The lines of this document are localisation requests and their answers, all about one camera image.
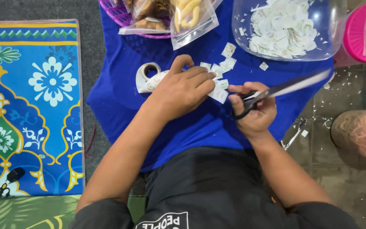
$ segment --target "green mat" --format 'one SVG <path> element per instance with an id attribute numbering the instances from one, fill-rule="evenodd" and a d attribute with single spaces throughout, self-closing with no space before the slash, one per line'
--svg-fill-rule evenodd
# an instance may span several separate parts
<path id="1" fill-rule="evenodd" d="M 67 229 L 80 195 L 0 198 L 0 229 Z M 128 208 L 136 222 L 145 211 L 145 196 L 130 196 Z"/>

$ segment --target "black t-shirt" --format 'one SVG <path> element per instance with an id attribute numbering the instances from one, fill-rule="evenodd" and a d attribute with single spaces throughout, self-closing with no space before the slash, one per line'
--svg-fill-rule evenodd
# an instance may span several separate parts
<path id="1" fill-rule="evenodd" d="M 359 229 L 327 203 L 287 214 L 262 188 L 253 151 L 199 147 L 172 157 L 147 179 L 145 215 L 133 224 L 123 202 L 106 199 L 81 209 L 70 229 Z"/>

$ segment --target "black scissor handle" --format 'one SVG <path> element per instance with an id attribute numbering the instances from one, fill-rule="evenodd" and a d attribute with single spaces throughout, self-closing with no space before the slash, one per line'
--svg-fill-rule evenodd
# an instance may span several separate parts
<path id="1" fill-rule="evenodd" d="M 248 94 L 246 95 L 241 95 L 241 99 L 244 102 L 244 111 L 239 114 L 239 115 L 235 115 L 235 111 L 232 110 L 231 112 L 231 116 L 235 119 L 242 119 L 243 117 L 245 117 L 250 111 L 252 110 L 256 110 L 257 109 L 257 104 L 259 101 L 251 98 L 251 99 L 247 99 L 248 97 L 254 95 L 257 91 L 250 91 Z"/>

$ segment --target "blue tablecloth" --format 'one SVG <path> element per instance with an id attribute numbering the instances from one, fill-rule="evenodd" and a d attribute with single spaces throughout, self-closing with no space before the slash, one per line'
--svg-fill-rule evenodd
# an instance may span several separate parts
<path id="1" fill-rule="evenodd" d="M 91 89 L 87 103 L 111 143 L 120 136 L 148 96 L 139 94 L 135 85 L 136 71 L 142 64 L 156 62 L 162 70 L 168 70 L 175 57 L 181 54 L 191 55 L 195 65 L 200 62 L 218 64 L 225 60 L 221 52 L 227 42 L 236 45 L 231 32 L 232 6 L 231 0 L 224 0 L 216 10 L 220 25 L 176 51 L 173 51 L 169 39 L 118 35 L 119 25 L 100 8 L 107 53 L 101 75 Z M 259 81 L 274 86 L 318 68 L 333 68 L 333 58 L 313 62 L 270 61 L 250 55 L 239 46 L 233 58 L 237 59 L 234 69 L 223 75 L 234 85 Z M 259 68 L 262 62 L 269 65 L 266 71 Z M 306 103 L 325 83 L 322 81 L 277 97 L 278 113 L 269 127 L 277 141 L 283 138 Z M 228 100 L 221 105 L 208 98 L 195 111 L 170 122 L 150 148 L 141 172 L 155 169 L 177 153 L 192 147 L 208 145 L 251 149 L 250 143 L 231 119 L 230 112 Z"/>

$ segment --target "green zigzag border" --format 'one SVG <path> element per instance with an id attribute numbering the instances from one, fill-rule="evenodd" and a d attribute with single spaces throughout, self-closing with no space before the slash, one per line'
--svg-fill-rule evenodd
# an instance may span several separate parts
<path id="1" fill-rule="evenodd" d="M 16 36 L 17 38 L 20 38 L 21 36 L 24 36 L 25 38 L 28 38 L 30 36 L 33 36 L 33 38 L 37 38 L 38 36 L 41 36 L 43 39 L 45 39 L 48 36 L 49 37 L 55 36 L 56 38 L 59 38 L 60 36 L 63 36 L 64 38 L 71 36 L 72 38 L 76 38 L 77 34 L 72 29 L 70 29 L 69 32 L 66 32 L 64 31 L 64 29 L 62 29 L 60 33 L 54 30 L 52 34 L 49 34 L 47 30 L 45 30 L 43 33 L 40 33 L 39 30 L 36 30 L 36 32 L 34 33 L 32 33 L 30 30 L 28 30 L 25 33 L 23 33 L 21 30 L 19 30 L 16 33 L 13 30 L 11 30 L 8 33 L 6 30 L 4 30 L 2 33 L 0 33 L 1 38 L 4 38 L 6 36 L 8 36 L 9 38 L 13 38 L 14 36 Z"/>

